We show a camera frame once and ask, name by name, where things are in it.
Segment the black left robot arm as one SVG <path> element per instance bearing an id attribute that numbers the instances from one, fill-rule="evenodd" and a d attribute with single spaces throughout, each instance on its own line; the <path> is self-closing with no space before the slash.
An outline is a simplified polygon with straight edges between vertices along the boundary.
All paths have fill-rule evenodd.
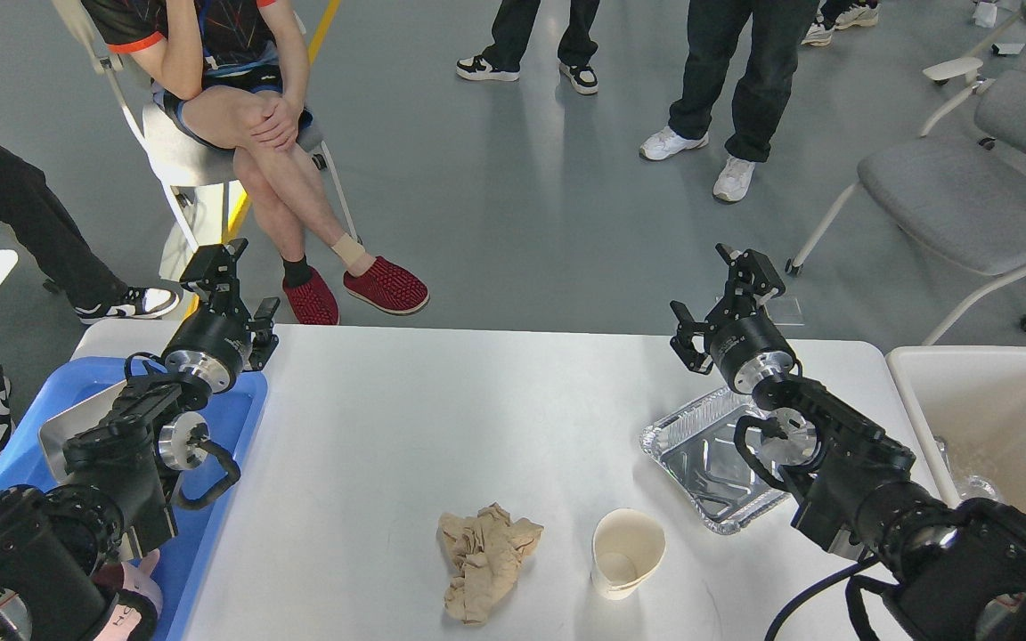
<path id="1" fill-rule="evenodd" d="M 0 490 L 0 640 L 148 640 L 163 604 L 151 572 L 177 533 L 239 482 L 239 463 L 200 412 L 278 337 L 276 297 L 250 312 L 245 239 L 197 248 L 179 283 L 199 298 L 160 354 L 132 353 L 89 417 L 46 441 L 54 486 Z"/>

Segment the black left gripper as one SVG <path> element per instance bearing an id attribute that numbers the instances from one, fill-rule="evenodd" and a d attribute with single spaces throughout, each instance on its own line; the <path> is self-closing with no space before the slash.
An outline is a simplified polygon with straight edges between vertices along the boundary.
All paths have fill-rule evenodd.
<path id="1" fill-rule="evenodd" d="M 237 264 L 246 247 L 243 237 L 197 247 L 179 277 L 194 304 L 160 355 L 167 370 L 208 383 L 212 394 L 232 389 L 243 372 L 264 369 L 280 344 L 273 333 L 280 298 L 265 297 L 252 317 L 241 301 Z"/>

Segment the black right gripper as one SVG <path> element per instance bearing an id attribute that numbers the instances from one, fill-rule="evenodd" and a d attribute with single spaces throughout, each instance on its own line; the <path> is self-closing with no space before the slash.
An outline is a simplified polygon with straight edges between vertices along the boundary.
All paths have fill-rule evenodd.
<path id="1" fill-rule="evenodd" d="M 737 394 L 749 396 L 759 382 L 793 372 L 794 350 L 764 315 L 765 303 L 786 292 L 785 283 L 765 253 L 737 250 L 718 243 L 729 268 L 723 296 L 715 305 L 715 331 L 710 321 L 696 321 L 686 304 L 671 301 L 677 328 L 669 345 L 692 372 L 708 375 L 713 362 Z"/>

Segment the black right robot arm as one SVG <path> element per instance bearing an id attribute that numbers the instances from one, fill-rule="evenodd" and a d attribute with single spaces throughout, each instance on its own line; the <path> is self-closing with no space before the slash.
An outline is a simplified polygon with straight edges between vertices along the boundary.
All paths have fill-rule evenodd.
<path id="1" fill-rule="evenodd" d="M 852 565 L 796 596 L 774 618 L 842 580 L 859 640 L 876 637 L 863 593 L 878 594 L 913 640 L 1026 640 L 1026 515 L 998 500 L 948 507 L 913 482 L 913 451 L 864 417 L 801 362 L 765 310 L 785 284 L 764 253 L 717 245 L 724 295 L 696 321 L 684 304 L 673 351 L 688 369 L 717 368 L 765 418 L 740 418 L 737 453 L 770 487 L 798 503 L 793 527 Z"/>

